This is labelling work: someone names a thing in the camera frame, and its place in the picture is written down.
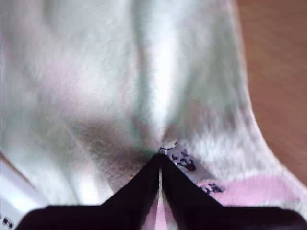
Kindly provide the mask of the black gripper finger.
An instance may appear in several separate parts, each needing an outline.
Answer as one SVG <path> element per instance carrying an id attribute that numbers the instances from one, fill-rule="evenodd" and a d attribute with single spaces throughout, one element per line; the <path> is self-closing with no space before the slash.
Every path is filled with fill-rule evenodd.
<path id="1" fill-rule="evenodd" d="M 214 216 L 222 205 L 197 187 L 166 156 L 160 155 L 162 188 L 180 230 L 220 230 Z"/>
<path id="2" fill-rule="evenodd" d="M 140 230 L 159 188 L 160 160 L 154 155 L 146 165 L 102 204 L 102 229 Z"/>

